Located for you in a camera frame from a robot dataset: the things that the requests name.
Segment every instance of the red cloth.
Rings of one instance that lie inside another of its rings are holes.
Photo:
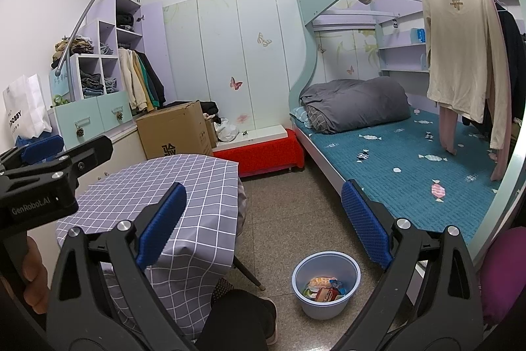
[[[305,164],[303,148],[292,130],[287,129],[287,135],[285,139],[214,152],[214,156],[239,163],[240,177],[289,167],[303,168]]]

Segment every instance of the floor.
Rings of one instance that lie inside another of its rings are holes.
[[[278,308],[279,341],[270,351],[328,351],[349,328],[378,283],[382,270],[372,263],[349,223],[340,197],[312,161],[303,171],[243,179],[248,214],[236,255],[266,286],[261,292],[239,271],[227,279],[237,288],[271,297]],[[337,250],[353,257],[361,284],[336,318],[317,321],[304,315],[291,288],[291,276],[305,257]],[[398,324],[407,319],[405,303]]]

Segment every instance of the metal bolt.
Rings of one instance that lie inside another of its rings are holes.
[[[411,227],[411,222],[407,219],[398,219],[396,224],[400,229],[409,229]]]
[[[457,235],[459,235],[459,233],[459,228],[457,228],[456,226],[450,226],[448,228],[448,234],[453,235],[453,237],[456,237]]]
[[[81,229],[78,227],[78,226],[75,226],[73,228],[71,228],[69,231],[68,231],[68,235],[70,237],[76,237],[78,234],[80,234],[81,232]]]
[[[119,231],[127,231],[128,229],[130,229],[132,227],[132,223],[129,221],[129,220],[121,220],[118,224],[117,224],[117,229]]]

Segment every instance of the checkered tablecloth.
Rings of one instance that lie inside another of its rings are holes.
[[[210,313],[210,297],[233,261],[238,221],[237,163],[204,155],[157,158],[91,185],[77,201],[79,210],[57,222],[62,245],[67,232],[80,226],[91,234],[133,220],[149,204],[158,203],[174,183],[186,188],[186,210],[157,263],[145,271],[155,292],[190,338],[201,333]],[[135,328],[133,318],[108,263],[106,283],[119,316]]]

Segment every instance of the gray railing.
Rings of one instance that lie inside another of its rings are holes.
[[[74,95],[74,92],[73,92],[73,81],[72,81],[72,74],[71,74],[71,64],[69,62],[69,50],[71,48],[71,44],[72,44],[73,40],[77,36],[78,29],[81,28],[82,22],[84,21],[84,19],[88,15],[88,11],[93,6],[95,1],[96,0],[90,0],[88,6],[86,7],[84,12],[82,13],[81,18],[79,19],[79,21],[77,22],[75,28],[73,29],[73,32],[72,32],[71,36],[69,37],[69,40],[68,40],[68,42],[66,44],[66,48],[64,48],[64,52],[62,53],[62,56],[60,57],[59,66],[55,69],[55,76],[60,76],[60,74],[62,73],[62,67],[64,67],[64,63],[66,64],[67,86],[68,86],[68,90],[69,90],[69,100],[70,101],[75,101],[75,95]]]

